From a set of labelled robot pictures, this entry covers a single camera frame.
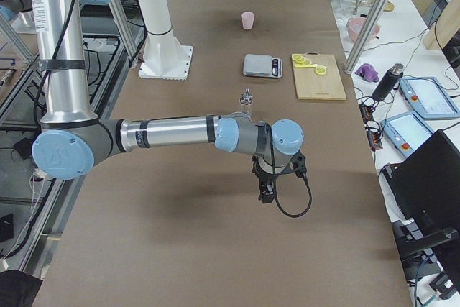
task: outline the thermos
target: thermos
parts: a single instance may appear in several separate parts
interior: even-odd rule
[[[379,85],[375,88],[371,97],[378,102],[384,101],[396,83],[403,76],[403,70],[403,64],[395,64],[392,68],[390,68],[383,76]]]

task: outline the purple cloth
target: purple cloth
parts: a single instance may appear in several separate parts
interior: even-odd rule
[[[371,64],[362,64],[355,72],[356,75],[363,77],[368,82],[378,82],[379,73],[374,69]]]

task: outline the pink cup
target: pink cup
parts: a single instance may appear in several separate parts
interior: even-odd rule
[[[255,14],[252,12],[243,12],[241,14],[241,20],[243,21],[243,29],[251,30],[254,25]]]

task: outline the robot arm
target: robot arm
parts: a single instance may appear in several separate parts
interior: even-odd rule
[[[30,0],[0,0],[0,14],[7,21],[11,21],[19,13],[31,10],[32,2]]]
[[[40,169],[70,180],[134,148],[209,142],[220,150],[252,155],[263,203],[276,198],[279,175],[296,173],[305,178],[303,133],[291,120],[272,127],[252,123],[243,113],[140,122],[100,120],[88,100],[78,1],[32,0],[47,102],[47,113],[40,120],[44,132],[32,148]]]

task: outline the robot mounting pedestal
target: robot mounting pedestal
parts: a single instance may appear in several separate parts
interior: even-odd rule
[[[172,32],[163,36],[165,37],[149,34],[139,77],[187,79],[192,60],[192,46],[182,46]]]
[[[187,79],[193,48],[174,37],[166,0],[139,0],[139,5],[149,33],[139,77]]]

